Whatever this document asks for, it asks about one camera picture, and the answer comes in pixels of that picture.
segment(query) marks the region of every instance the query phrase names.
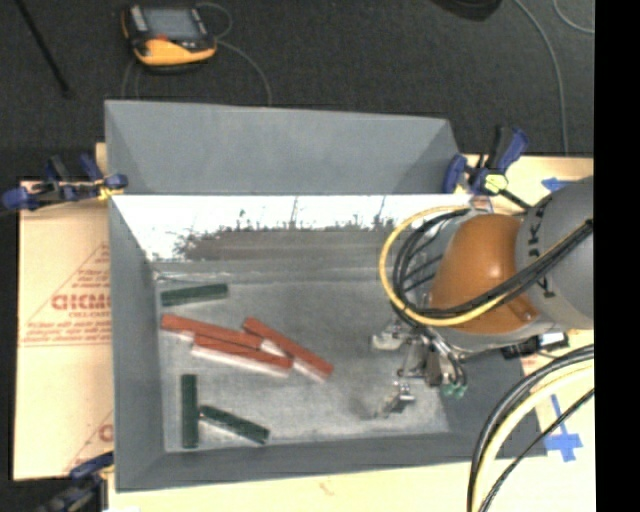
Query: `cardboard sheet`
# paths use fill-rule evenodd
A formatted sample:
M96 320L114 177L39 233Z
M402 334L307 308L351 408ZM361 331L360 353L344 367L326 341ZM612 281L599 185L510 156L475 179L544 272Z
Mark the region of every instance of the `cardboard sheet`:
M106 203L21 214L14 479L113 446Z

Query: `black cable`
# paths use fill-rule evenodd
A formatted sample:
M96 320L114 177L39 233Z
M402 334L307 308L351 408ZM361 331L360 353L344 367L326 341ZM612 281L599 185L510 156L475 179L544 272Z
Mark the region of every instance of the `black cable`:
M429 263L429 265L431 265L432 263L435 263L435 261L439 260L440 258L434 258L433 260L431 260ZM429 281L431 281L434 277L436 277L436 273L432 272L431 274L427 274L425 277L422 277L420 279L418 279L417 281L414 281L410 286L407 286L406 288L404 288L404 292L410 292L411 290L413 290L414 288L417 288L420 285L423 285L424 283L427 283Z
M520 199L515 194L512 194L506 188L500 191L500 195L505 199L508 199L509 201L511 201L516 206L519 206L523 210L528 210L529 208L531 208L531 205L529 203L525 202L523 199Z
M567 366L588 361L595 357L594 345L587 345L578 348L554 359L542 368L534 371L527 377L523 378L515 386L513 386L498 402L491 414L489 415L474 448L471 458L471 470L469 473L469 486L467 488L467 511L471 512L473 506L474 489L477 479L477 472L482 462L482 456L486 446L491 441L496 428L501 424L508 413L513 410L529 393L529 391L538 384L547 375L558 371Z
M425 229L423 229L423 226L418 228L417 231L420 231L420 233L426 231ZM497 296L507 294L502 299L502 301L494 305L494 308L496 308L499 305L512 300L516 296L526 291L542 276L553 269L566 256L566 254L571 252L571 250L573 250L575 246L582 242L592 232L593 222L590 220L586 221L583 225L574 230L574 232L565 241L563 241L563 243L553 248L547 254L543 255L541 258L537 259L536 261L534 261L534 263L516 273L511 278L503 281L498 286L495 286L491 290L488 290L487 292L467 302L444 309L418 308L416 305L411 304L407 300L407 297L403 294L402 287L400 285L401 275L403 271L402 269L405 269L406 271L406 268L408 266L408 260L406 260L404 254L407 252L408 248L412 247L412 244L414 245L415 243L417 243L413 238L413 235L415 234L414 233L405 241L405 244L403 244L403 246L400 248L400 252L398 253L396 265L394 265L393 272L394 292L405 304L407 304L407 306L410 306L415 312L423 315L428 315L433 318L455 317L461 313L465 313L483 304L486 304Z
M542 357L546 357L548 359L558 359L558 356L554 356L553 354L549 354L548 352L544 352L539 350L538 352L536 352L537 355L542 356Z
M507 468L502 472L502 474L495 481L491 490L487 493L484 501L480 505L478 512L486 512L489 509L489 506L493 502L496 497L498 491L502 487L502 484L507 480L509 475L513 472L513 470L522 462L522 460L526 457L526 455L533 449L533 447L538 444L542 439L548 436L551 432L553 432L558 426L560 426L563 422L565 422L571 415L573 415L582 405L585 404L588 400L590 400L595 395L595 389L591 388L587 393L582 395L578 400L576 400L573 404L571 404L558 418L549 425L541 434L536 436L536 438L527 446L527 448L520 454L518 457L514 459L514 461L507 466Z
M427 267L430 267L434 263L437 263L438 261L440 261L442 259L442 256L443 256L442 254L438 254L434 258L431 258L431 259L425 261L424 263L421 263L420 265L417 265L417 266L413 267L411 269L411 272L409 272L406 276L404 276L403 282L408 281L409 279L411 279L417 273L425 270ZM404 288L403 290L406 293L409 290L412 290L413 288L415 288L415 282L412 283L409 287Z
M468 212L469 210L460 210L445 213L438 217L425 221L420 227L416 228L400 246L400 250L398 251L398 255L396 256L396 260L393 266L391 281L394 292L403 302L408 302L405 294L407 290L404 289L403 285L409 278L409 276L407 276L407 270L409 268L411 260L415 257L416 254L423 251L438 237L438 235L442 231L443 226L449 220L455 217L466 215ZM435 226L438 226L436 233L434 233L424 244L416 249L416 245L418 245L418 242L422 239L422 237L428 234L428 232Z
M33 21L33 18L31 17L31 14L29 13L29 10L27 9L27 6L24 4L22 0L14 0L14 1L18 9L20 10L20 14L22 15L22 18L24 19L25 23L28 25L29 30L31 31L31 34L33 35L33 38L36 40L36 43L40 48L40 52L42 53L43 57L47 61L49 68L53 72L53 76L55 77L56 81L58 82L58 85L60 86L60 91L62 92L62 96L66 99L73 98L74 96L73 90L71 89L71 87L69 87L69 84L67 83L64 76L62 75L60 68L56 64L56 61L53 58L53 55L51 55L51 52L49 51L49 48L47 47L47 44L45 43L44 38L42 37L42 34L38 30L38 27L36 26L35 22Z
M426 242L424 242L423 244L419 245L418 247L416 247L417 242L420 241L420 239L425 236L426 234L428 234L428 231L424 232L421 234L421 236L416 237L415 243L409 244L409 247L407 248L407 252L409 253L408 256L403 258L403 264L400 266L400 272L398 275L398 285L400 284L404 284L405 282L407 282L409 279L411 279L411 277L413 277L415 274L419 273L421 270L426 269L428 266L432 265L433 263L435 263L436 261L439 261L440 259L442 259L442 254L439 254L438 256L436 256L435 258L430 259L429 261L427 261L426 263L423 263L421 265L418 265L417 267L413 267L411 269L411 272L409 272L407 274L407 271L409 270L409 266L411 265L411 261L413 260L413 258L416 257L416 255L422 253L427 247L429 247L429 245L431 245L440 235L440 232L443 230L444 226L447 225L447 223L452 219L453 217L449 217L446 219L443 219L441 222L439 222L437 224L437 230L436 232L431 235ZM403 289L401 286L398 286L400 293L402 294L403 292L406 292L406 289Z
M393 302L390 303L391 304L391 309L393 310L393 312L396 314L396 316L402 320L405 324L407 324L409 327L413 328L413 329L420 329L420 328L424 328L424 325L419 324L418 322L416 322L413 318L409 317L405 311L403 311L402 309L400 309L398 306L396 306Z

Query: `blue cross mark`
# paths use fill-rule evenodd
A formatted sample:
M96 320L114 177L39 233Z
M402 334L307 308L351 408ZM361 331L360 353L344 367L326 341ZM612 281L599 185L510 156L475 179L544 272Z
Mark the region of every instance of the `blue cross mark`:
M562 414L562 411L560 410L558 397L556 395L551 395L551 402L553 403L553 410L555 411L556 416L559 417ZM549 451L560 450L560 453L562 454L562 460L564 462L576 460L574 450L576 448L582 448L582 441L580 441L580 436L578 434L569 434L564 422L560 423L558 428L560 429L559 434L549 434L544 439L544 445L546 449Z

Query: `wire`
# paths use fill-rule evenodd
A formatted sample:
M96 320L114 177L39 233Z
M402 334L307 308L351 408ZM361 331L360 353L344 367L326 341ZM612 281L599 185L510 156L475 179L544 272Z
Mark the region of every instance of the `wire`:
M551 56L551 61L553 63L553 70L556 75L556 80L558 82L558 96L560 100L560 127L562 131L562 147L564 149L564 153L569 153L569 142L567 137L567 120L566 120L566 107L565 107L565 99L564 99L564 84L562 80L562 76L560 74L560 66L558 64L558 59L556 57L555 51L551 46L551 42L547 37L546 32L542 28L542 25L538 22L538 20L529 12L529 10L520 2L520 0L513 0L513 2L520 8L520 10L529 18L531 23L536 27L538 33L542 36L542 39L547 47L547 51Z
M482 503L483 495L483 478L486 473L488 464L493 461L504 444L505 440L511 435L513 429L522 421L522 419L531 412L541 402L547 400L551 395L559 389L567 386L571 382L593 375L593 361L588 361L587 365L579 369L568 369L561 376L545 383L542 387L531 393L516 409L509 414L492 436L491 441L480 458L477 476L475 480L475 490L473 492L472 510L477 511Z
M42 56L47 61L47 64L49 65L49 68L51 69L53 76L58 82L58 86L60 87L60 92L62 93L62 96L67 99L73 98L75 95L74 91L73 89L71 89L68 82L64 78L62 71L60 71L60 68L58 67L58 64L53 58L53 55L51 54L49 47L45 43L44 38L42 37L42 34L40 33L40 31L38 30L38 27L33 21L33 18L29 13L29 10L27 9L27 6L23 2L23 0L14 0L14 2L18 7L18 9L20 10L20 14L22 15L22 18L24 19L25 23L29 27L29 30L31 31L31 35L36 40L36 43L38 44L38 48L40 48L40 52L42 53Z
M442 256L439 256L437 258L433 258L432 260L427 261L426 263L424 263L423 265L420 265L420 267L423 268L419 268L419 270L424 270L424 267L427 267L429 265L432 265L433 263L439 261L440 259L442 259ZM434 277L436 277L436 273L435 272L431 272L431 274L427 274L425 277L421 277L420 279L414 281L412 284L410 284L409 286L407 286L406 288L403 289L403 292L410 292L411 290L413 290L414 288L417 288L418 286L423 285L424 283L428 283L429 281L431 281Z
M137 59L134 57L131 57L131 60L129 61L129 64L127 64L127 67L124 70L124 75L122 76L122 82L120 83L120 97L124 98L125 94L127 92L127 82L129 81L129 75L131 74L131 70L133 69L133 67L135 66L137 62Z
M273 104L273 95L271 93L271 86L269 85L269 81L267 80L266 75L264 74L264 72L262 71L260 66L258 66L256 61L254 61L251 57L249 57L240 48L238 48L237 46L234 46L234 45L232 45L230 43L227 43L226 41L218 41L218 44L220 46L224 46L225 48L228 48L229 50L231 50L231 51L237 53L238 55L240 55L241 57L243 57L249 64L251 64L253 69L255 69L258 72L258 74L260 75L260 78L262 79L262 83L264 84L265 91L267 93L267 106L270 107Z
M515 194L512 194L506 188L504 190L501 190L499 193L502 197L504 197L505 199L508 199L513 204L515 204L516 206L519 206L523 210L528 210L529 208L531 208L531 205L529 203L525 202L523 199L519 198Z
M421 263L411 269L411 272L407 274L409 270L409 266L411 264L412 259L419 253L423 252L431 243L435 241L438 237L442 228L447 224L449 220L456 216L463 215L465 212L452 212L436 217L435 219L431 219L429 221L425 221L422 225L416 229L407 239L404 241L402 246L400 247L400 251L396 256L396 263L393 267L392 279L393 279L393 289L395 293L400 297L400 299L408 303L407 292L420 286L424 282L429 281L432 276L427 276L426 278L422 278L417 282L414 282L409 287L405 288L404 284L414 275L426 270L432 264L436 263L442 258L442 255L438 255L434 258L430 258L427 262ZM428 240L422 243L420 246L416 248L418 242L426 235L429 234L433 227L437 226L436 232L429 236Z
M478 467L481 463L482 454L484 453L485 447L493 436L496 428L508 415L509 411L515 408L517 404L527 396L527 393L531 389L533 389L533 387L535 387L538 382L542 381L547 375L550 375L555 371L561 370L573 364L593 359L594 356L594 345L588 345L573 350L532 372L527 377L520 380L502 397L500 402L498 402L498 404L495 406L495 408L487 418L487 421L485 422L485 425L480 432L480 435L478 436L476 447L471 457L471 470L469 473L469 486L467 489L468 511L472 510L471 504L473 502L472 500L475 492L475 481L477 478Z
M497 297L487 302L486 304L479 306L476 310L471 311L467 314L459 315L456 318L446 318L446 319L430 318L424 315L420 315L414 310L410 309L408 305L402 302L402 300L400 300L400 298L395 294L391 284L389 283L389 279L387 278L387 271L386 271L387 256L389 254L391 246L393 245L393 242L398 238L400 233L404 231L405 228L410 226L413 222L415 222L416 220L422 217L433 215L435 213L439 213L442 211L452 212L452 211L462 211L462 210L468 211L469 209L466 206L438 206L435 208L429 208L428 210L423 210L421 212L418 212L412 215L411 217L409 217L408 219L404 220L403 222L401 222L398 225L398 227L396 227L391 232L391 234L385 240L385 243L382 246L382 251L380 252L380 259L378 260L378 273L380 275L380 281L381 281L382 287L385 293L387 294L389 300L391 301L391 303L396 308L398 308L398 310L402 311L404 315L408 316L412 320L415 320L419 324L433 325L437 327L437 326L455 325L458 323L462 323L462 322L471 320L476 316L481 315L482 313L489 310L491 307L493 307L495 304L497 304L501 300L501 297Z
M231 29L233 28L233 17L227 9L222 7L220 4L216 4L215 2L199 2L196 4L197 9L200 9L201 7L209 7L215 9L222 12L227 17L227 28L225 28L219 34L214 34L213 37L215 39L222 39L223 37L227 36L229 32L231 32Z
M558 356L554 356L553 354L549 354L548 352L544 352L542 350L538 350L536 353L536 355L542 356L542 357L546 357L547 359L557 359Z
M136 68L136 76L133 80L133 91L136 95L136 98L140 98L140 77L142 76L142 67L138 66Z
M496 0L454 0L457 4L464 5L466 7L474 7L474 8L486 8L488 6L492 6L496 3Z
M556 428L558 428L562 423L564 423L567 419L569 419L580 407L582 407L587 401L589 401L595 395L595 388L591 388L587 391L582 397L576 400L573 404L571 404L560 416L556 418L556 420L551 423L541 434L536 436L536 438L527 446L527 448L520 454L518 457L514 459L514 461L507 466L507 468L502 472L502 474L495 481L491 490L487 494L487 497L482 502L482 505L478 509L478 512L486 512L491 505L491 502L495 498L496 494L502 487L502 484L507 480L509 475L513 472L513 470L518 466L520 462L525 458L525 456L533 449L533 447L538 444L542 439L548 436L551 432L553 432Z
M576 30L580 31L580 32L584 32L585 34L595 34L596 31L593 28L587 28L587 27L583 27L581 25L578 25L577 23L571 21L561 10L560 7L558 6L558 0L553 0L553 8L556 11L556 14L558 15L558 17L567 25L569 25L571 28L575 28Z
M466 386L467 374L462 367L460 359L456 356L453 347L451 347L451 345L449 345L449 343L447 343L442 337L433 332L431 333L431 343L438 349L441 354L447 356L447 359L451 363L451 366L453 366L456 374L455 384L459 386Z
M558 241L529 266L525 267L509 279L503 281L498 286L495 286L491 290L484 292L482 295L467 301L464 304L443 310L422 308L417 311L419 313L427 313L436 316L437 318L442 318L450 314L469 311L474 307L477 307L478 304L482 304L496 295L503 296L503 300L501 302L512 300L528 289L541 276L549 272L562 258L566 256L566 254L584 240L592 231L592 223L589 220L585 221L585 223L567 235L564 239Z

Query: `blue tape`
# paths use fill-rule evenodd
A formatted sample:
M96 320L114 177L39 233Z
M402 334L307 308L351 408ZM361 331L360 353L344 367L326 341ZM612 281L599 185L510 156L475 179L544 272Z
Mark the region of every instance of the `blue tape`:
M562 410L560 409L558 397L556 395L551 395L551 402L553 404L553 410L556 413L556 417L560 417L562 415ZM580 436L578 434L570 434L564 422L560 423L558 428L560 429L559 434L549 434L544 439L545 448L548 451L558 450L562 455L563 462L576 460L574 450L576 448L583 447L582 441L580 441Z
M574 182L567 181L567 180L559 180L558 178L547 178L542 180L542 185L544 186L544 188L546 188L550 192L557 192L562 187L566 187L571 183L574 183Z

